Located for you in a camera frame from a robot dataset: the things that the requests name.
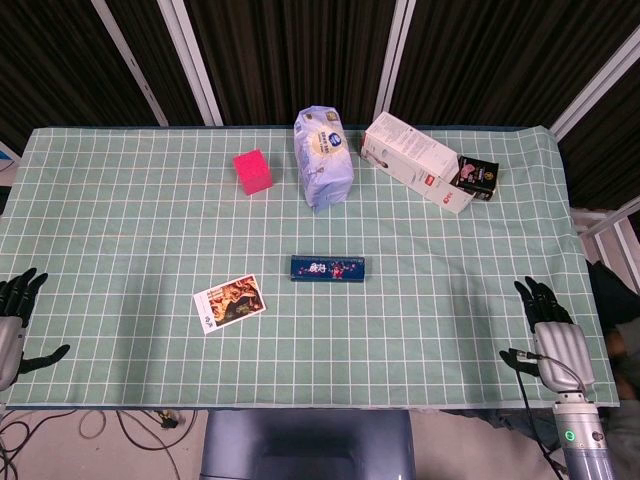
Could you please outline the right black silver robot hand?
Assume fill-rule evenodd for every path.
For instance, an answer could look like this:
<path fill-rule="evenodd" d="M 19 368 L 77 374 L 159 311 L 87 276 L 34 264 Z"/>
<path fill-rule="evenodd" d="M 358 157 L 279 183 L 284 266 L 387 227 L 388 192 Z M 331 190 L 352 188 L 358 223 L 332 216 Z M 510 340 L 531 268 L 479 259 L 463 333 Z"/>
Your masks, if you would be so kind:
<path fill-rule="evenodd" d="M 526 277 L 514 287 L 523 303 L 534 349 L 510 348 L 500 351 L 500 357 L 516 372 L 539 378 L 555 394 L 586 395 L 595 375 L 583 330 L 546 284 Z"/>

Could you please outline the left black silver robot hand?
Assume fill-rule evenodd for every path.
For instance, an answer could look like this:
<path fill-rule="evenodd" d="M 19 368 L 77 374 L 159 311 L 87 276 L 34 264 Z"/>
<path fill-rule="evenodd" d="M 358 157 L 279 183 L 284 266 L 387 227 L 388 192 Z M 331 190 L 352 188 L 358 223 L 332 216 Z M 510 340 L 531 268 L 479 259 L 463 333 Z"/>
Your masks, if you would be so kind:
<path fill-rule="evenodd" d="M 54 365 L 70 350 L 68 344 L 63 344 L 49 355 L 24 358 L 27 328 L 39 290 L 48 278 L 47 273 L 36 273 L 36 268 L 30 268 L 1 282 L 1 391 L 12 386 L 20 375 Z"/>

